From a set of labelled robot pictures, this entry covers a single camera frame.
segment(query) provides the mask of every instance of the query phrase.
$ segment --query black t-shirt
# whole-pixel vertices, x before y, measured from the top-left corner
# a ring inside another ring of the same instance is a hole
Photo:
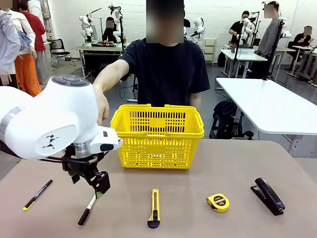
[[[298,43],[301,39],[303,39],[304,38],[304,34],[302,33],[302,34],[298,34],[296,37],[295,37],[295,39],[294,39],[294,44],[293,44],[293,46],[303,46],[303,47],[305,47],[305,46],[309,46],[309,44],[310,44],[310,40],[311,40],[311,36],[307,36],[306,38],[305,38],[305,40],[304,40],[304,42],[302,42],[302,43]]]
[[[113,28],[106,28],[105,32],[104,32],[104,35],[103,35],[103,41],[108,41],[108,42],[113,41],[114,43],[117,43],[117,40],[116,40],[116,38],[113,35],[114,31],[117,31],[117,25],[116,24],[114,24]]]
[[[184,26],[190,27],[190,21],[184,18]]]
[[[241,34],[242,31],[242,26],[241,26],[241,22],[237,21],[235,22],[232,27],[230,28],[230,30],[233,30],[235,32],[237,32],[239,35]],[[231,44],[237,44],[238,43],[238,39],[237,37],[235,37],[234,35],[232,35],[232,39],[231,39]]]
[[[184,40],[174,47],[132,42],[119,57],[138,77],[138,103],[153,107],[189,105],[189,95],[210,89],[202,50]]]

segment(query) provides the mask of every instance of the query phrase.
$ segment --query white shirt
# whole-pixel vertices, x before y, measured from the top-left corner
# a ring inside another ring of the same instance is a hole
[[[35,44],[35,33],[32,30],[30,23],[28,22],[28,20],[26,19],[25,15],[23,15],[20,12],[16,12],[16,11],[12,11],[10,10],[8,12],[11,15],[11,20],[13,21],[13,24],[15,25],[16,29],[18,31],[23,31],[23,29],[25,30],[27,36],[31,39],[31,44],[30,46],[32,46],[34,48],[34,44]],[[20,55],[24,55],[24,54],[29,54],[30,50],[29,48],[26,48],[22,51],[19,52]]]

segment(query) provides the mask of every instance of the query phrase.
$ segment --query yellow basket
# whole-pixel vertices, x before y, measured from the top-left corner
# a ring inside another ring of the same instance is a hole
[[[125,168],[188,169],[204,124],[194,107],[122,105],[111,127],[123,145],[118,150]]]

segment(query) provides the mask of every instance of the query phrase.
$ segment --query robot logo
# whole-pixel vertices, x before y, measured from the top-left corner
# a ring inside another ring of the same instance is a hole
[[[54,138],[54,135],[48,135],[46,138],[50,138],[50,143],[47,146],[43,146],[43,148],[52,147],[53,149],[55,149],[54,146],[52,145],[52,142],[58,139],[58,137]]]

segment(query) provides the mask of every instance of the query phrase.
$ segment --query stapler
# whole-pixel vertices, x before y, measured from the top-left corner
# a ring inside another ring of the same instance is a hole
[[[251,190],[267,206],[267,208],[275,216],[283,214],[283,210],[285,209],[284,204],[265,179],[257,178],[255,183],[256,185],[252,186]]]

